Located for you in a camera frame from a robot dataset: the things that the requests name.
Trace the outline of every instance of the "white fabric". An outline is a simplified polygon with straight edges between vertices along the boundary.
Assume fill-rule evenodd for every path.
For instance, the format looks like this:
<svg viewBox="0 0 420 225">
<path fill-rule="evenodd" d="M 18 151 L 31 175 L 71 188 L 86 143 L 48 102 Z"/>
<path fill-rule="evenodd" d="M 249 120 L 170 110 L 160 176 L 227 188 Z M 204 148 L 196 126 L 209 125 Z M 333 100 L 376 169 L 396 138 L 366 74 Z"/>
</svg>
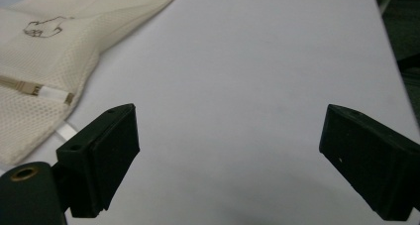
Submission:
<svg viewBox="0 0 420 225">
<path fill-rule="evenodd" d="M 67 105 L 0 87 L 0 162 L 15 164 L 46 139 L 99 54 L 170 1 L 25 0 L 0 9 L 0 75 L 74 94 Z"/>
</svg>

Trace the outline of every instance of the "white surface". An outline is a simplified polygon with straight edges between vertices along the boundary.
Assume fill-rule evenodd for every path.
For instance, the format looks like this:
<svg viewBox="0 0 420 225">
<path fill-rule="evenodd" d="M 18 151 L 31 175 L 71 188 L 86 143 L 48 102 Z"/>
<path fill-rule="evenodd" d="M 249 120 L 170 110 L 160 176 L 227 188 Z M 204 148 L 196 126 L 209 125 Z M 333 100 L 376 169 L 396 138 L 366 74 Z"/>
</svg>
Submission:
<svg viewBox="0 0 420 225">
<path fill-rule="evenodd" d="M 420 142 L 374 0 L 175 0 L 102 56 L 68 122 L 129 102 L 142 151 L 110 210 L 69 224 L 385 224 L 318 152 L 327 105 Z"/>
</svg>

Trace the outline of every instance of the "gray floor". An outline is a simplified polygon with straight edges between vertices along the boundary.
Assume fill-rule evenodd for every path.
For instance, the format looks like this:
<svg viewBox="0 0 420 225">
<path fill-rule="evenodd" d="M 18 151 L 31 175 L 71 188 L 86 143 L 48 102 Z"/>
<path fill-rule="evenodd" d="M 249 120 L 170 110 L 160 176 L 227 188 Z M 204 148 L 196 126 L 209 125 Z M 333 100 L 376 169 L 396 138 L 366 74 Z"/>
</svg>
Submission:
<svg viewBox="0 0 420 225">
<path fill-rule="evenodd" d="M 383 23 L 397 60 L 420 54 L 420 0 L 391 0 Z M 420 125 L 420 65 L 408 70 L 404 82 Z"/>
</svg>

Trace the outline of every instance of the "black plastic part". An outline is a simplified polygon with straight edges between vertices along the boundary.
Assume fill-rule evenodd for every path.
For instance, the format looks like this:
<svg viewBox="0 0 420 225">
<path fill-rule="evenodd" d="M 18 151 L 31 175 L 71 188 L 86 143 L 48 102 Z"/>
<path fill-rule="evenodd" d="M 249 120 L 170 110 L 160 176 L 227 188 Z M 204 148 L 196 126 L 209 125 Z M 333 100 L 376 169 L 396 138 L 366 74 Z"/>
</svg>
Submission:
<svg viewBox="0 0 420 225">
<path fill-rule="evenodd" d="M 108 209 L 139 151 L 133 104 L 106 111 L 61 146 L 54 171 L 66 174 L 60 191 L 69 194 L 72 216 L 96 217 Z"/>
<path fill-rule="evenodd" d="M 358 111 L 329 105 L 320 152 L 382 219 L 418 207 L 420 146 Z"/>
<path fill-rule="evenodd" d="M 46 163 L 30 163 L 0 177 L 0 225 L 67 224 L 53 172 Z"/>
</svg>

